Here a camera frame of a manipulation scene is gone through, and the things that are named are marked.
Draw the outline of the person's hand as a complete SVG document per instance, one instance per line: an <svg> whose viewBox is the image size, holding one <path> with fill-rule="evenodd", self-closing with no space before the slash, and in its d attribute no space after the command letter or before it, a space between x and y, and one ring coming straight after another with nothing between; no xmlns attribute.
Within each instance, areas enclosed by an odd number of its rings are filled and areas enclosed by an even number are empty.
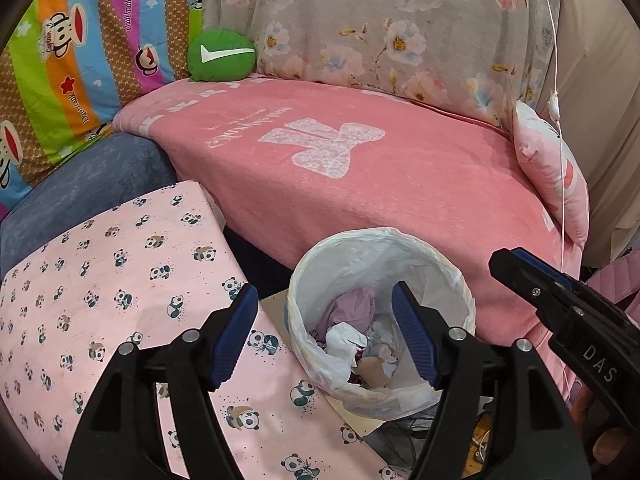
<svg viewBox="0 0 640 480"><path fill-rule="evenodd" d="M638 479L639 424L623 425L579 380L570 400L570 414L587 454L591 478Z"/></svg>

